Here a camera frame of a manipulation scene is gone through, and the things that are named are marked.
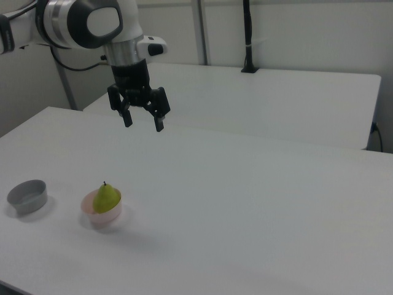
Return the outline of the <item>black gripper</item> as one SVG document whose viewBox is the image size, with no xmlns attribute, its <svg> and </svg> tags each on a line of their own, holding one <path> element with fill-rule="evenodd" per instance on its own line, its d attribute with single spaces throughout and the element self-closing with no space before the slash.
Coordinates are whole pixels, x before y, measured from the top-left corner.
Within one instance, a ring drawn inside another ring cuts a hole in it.
<svg viewBox="0 0 393 295">
<path fill-rule="evenodd" d="M 133 124 L 128 110 L 130 105 L 143 107 L 154 117 L 156 131 L 161 132 L 171 108 L 163 87 L 151 89 L 146 59 L 128 66 L 111 66 L 111 70 L 115 79 L 115 84 L 107 88 L 111 109 L 118 112 L 126 127 L 130 127 Z"/>
</svg>

